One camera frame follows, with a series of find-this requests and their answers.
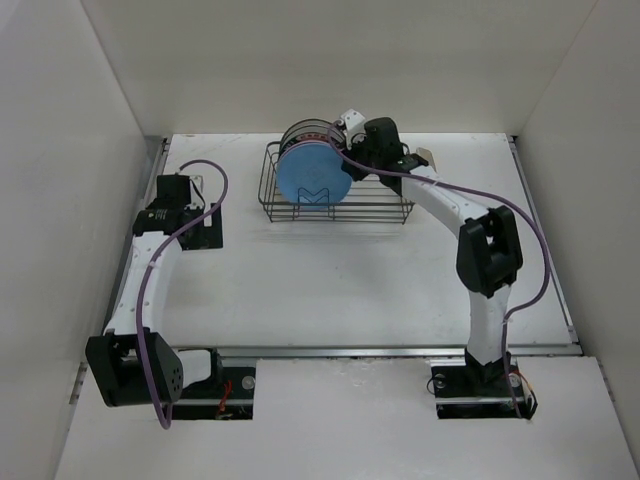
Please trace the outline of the blue plastic plate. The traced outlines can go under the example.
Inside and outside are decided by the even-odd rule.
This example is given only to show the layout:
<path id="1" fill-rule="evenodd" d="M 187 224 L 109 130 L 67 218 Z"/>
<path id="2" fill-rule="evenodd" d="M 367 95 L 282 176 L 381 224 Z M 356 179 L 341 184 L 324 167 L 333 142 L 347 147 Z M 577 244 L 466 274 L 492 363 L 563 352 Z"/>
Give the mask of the blue plastic plate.
<path id="1" fill-rule="evenodd" d="M 276 185 L 289 203 L 323 209 L 344 200 L 352 178 L 328 144 L 305 142 L 278 160 Z"/>

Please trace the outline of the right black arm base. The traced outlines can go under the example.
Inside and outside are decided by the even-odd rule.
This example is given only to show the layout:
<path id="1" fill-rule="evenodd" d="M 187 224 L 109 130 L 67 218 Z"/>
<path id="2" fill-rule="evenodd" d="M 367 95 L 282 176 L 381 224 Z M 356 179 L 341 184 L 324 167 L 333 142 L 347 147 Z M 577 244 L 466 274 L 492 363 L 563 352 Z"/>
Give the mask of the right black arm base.
<path id="1" fill-rule="evenodd" d="M 538 409 L 538 400 L 512 357 L 509 368 L 498 360 L 485 366 L 470 355 L 430 362 L 428 390 L 440 420 L 525 419 Z"/>

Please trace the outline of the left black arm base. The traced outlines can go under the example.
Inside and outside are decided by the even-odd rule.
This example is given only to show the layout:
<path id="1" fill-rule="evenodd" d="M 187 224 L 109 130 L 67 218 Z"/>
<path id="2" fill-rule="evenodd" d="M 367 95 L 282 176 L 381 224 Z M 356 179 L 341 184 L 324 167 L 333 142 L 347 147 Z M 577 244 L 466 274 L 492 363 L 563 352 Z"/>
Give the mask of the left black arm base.
<path id="1" fill-rule="evenodd" d="M 253 418 L 256 364 L 225 360 L 211 351 L 211 374 L 185 386 L 172 410 L 174 420 L 236 421 Z"/>

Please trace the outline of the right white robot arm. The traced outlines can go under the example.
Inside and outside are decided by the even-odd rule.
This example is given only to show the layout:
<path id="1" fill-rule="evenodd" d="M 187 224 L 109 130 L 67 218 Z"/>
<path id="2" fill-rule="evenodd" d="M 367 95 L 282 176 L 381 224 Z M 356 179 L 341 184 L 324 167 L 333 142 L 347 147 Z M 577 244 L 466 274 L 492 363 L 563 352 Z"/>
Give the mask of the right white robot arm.
<path id="1" fill-rule="evenodd" d="M 487 393 L 504 375 L 509 361 L 502 345 L 502 323 L 511 285 L 523 265 L 514 213 L 488 208 L 443 180 L 430 153 L 408 153 L 395 122 L 366 120 L 349 110 L 337 121 L 344 136 L 338 147 L 342 170 L 358 182 L 370 174 L 398 196 L 430 213 L 457 239 L 456 273 L 470 299 L 470 337 L 463 381 L 477 394 Z"/>

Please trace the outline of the pink plastic plate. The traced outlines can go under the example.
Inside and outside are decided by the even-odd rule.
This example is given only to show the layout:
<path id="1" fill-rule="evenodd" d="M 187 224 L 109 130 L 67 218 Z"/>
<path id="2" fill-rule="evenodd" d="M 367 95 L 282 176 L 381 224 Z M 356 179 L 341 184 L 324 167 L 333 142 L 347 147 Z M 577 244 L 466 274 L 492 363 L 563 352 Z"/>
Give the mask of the pink plastic plate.
<path id="1" fill-rule="evenodd" d="M 289 142 L 281 145 L 279 149 L 279 159 L 283 159 L 290 151 L 299 145 L 298 142 Z"/>

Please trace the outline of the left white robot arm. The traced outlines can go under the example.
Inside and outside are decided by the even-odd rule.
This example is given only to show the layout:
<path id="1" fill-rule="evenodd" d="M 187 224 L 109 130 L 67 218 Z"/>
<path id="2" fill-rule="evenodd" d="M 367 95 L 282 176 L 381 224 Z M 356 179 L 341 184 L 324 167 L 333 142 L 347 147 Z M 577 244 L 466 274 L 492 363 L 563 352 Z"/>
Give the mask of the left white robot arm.
<path id="1" fill-rule="evenodd" d="M 133 224 L 124 286 L 103 332 L 88 339 L 85 354 L 109 407 L 177 402 L 192 387 L 217 394 L 224 373 L 213 349 L 179 350 L 163 338 L 162 318 L 180 256 L 223 246 L 222 216 L 209 209 L 194 178 L 161 175 L 156 196 Z"/>

